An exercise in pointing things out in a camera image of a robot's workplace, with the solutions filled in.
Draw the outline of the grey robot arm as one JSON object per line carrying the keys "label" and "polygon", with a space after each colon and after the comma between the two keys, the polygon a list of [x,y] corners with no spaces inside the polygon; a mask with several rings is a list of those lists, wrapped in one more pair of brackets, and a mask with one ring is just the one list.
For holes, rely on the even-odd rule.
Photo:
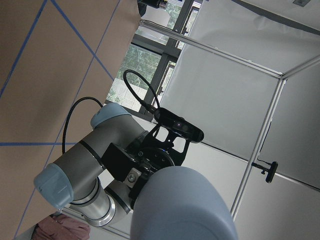
{"label": "grey robot arm", "polygon": [[92,132],[34,179],[55,208],[69,205],[92,226],[132,212],[132,240],[236,240],[222,197],[199,172],[184,167],[188,148],[204,133],[165,108],[154,110],[154,129],[143,129],[122,106],[109,103],[91,119]]}

